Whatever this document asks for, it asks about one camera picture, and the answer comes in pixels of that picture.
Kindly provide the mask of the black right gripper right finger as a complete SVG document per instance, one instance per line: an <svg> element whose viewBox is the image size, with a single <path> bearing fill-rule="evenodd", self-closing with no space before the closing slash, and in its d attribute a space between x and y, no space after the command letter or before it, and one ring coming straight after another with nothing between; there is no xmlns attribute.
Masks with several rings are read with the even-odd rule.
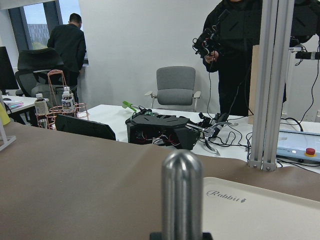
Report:
<svg viewBox="0 0 320 240"><path fill-rule="evenodd" d="M213 240L213 236L210 232L203 232L202 240Z"/></svg>

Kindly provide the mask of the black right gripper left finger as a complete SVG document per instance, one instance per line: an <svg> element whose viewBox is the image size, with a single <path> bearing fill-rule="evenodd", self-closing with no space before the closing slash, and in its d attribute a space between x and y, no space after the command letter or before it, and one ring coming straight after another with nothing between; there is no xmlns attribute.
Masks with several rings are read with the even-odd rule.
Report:
<svg viewBox="0 0 320 240"><path fill-rule="evenodd" d="M161 232L151 232L149 235L149 240L162 240Z"/></svg>

